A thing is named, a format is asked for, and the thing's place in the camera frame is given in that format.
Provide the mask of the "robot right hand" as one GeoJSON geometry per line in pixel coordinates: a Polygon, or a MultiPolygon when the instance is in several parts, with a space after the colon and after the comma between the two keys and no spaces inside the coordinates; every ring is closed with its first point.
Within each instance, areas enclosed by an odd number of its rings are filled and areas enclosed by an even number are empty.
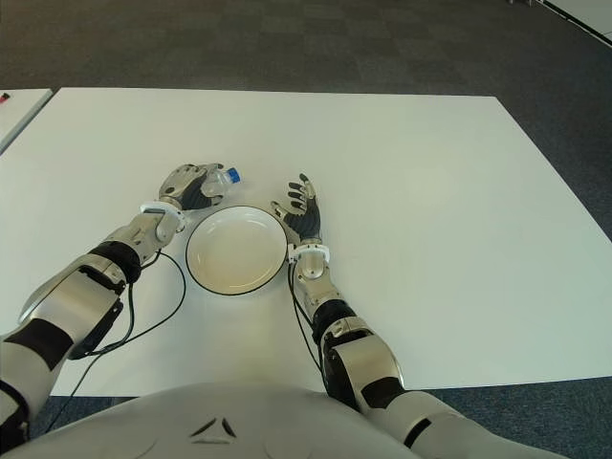
{"type": "Polygon", "coordinates": [[[290,208],[283,207],[277,201],[271,201],[274,217],[299,242],[320,243],[321,217],[317,193],[310,179],[304,173],[300,173],[298,182],[288,183],[287,196],[291,201],[290,208]]]}

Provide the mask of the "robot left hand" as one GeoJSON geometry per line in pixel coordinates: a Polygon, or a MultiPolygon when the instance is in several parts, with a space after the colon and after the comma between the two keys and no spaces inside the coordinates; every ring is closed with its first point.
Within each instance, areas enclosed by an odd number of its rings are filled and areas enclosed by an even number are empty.
{"type": "Polygon", "coordinates": [[[162,183],[158,200],[169,203],[181,210],[199,210],[218,206],[224,195],[208,196],[202,185],[221,164],[182,164],[174,169],[162,183]]]}

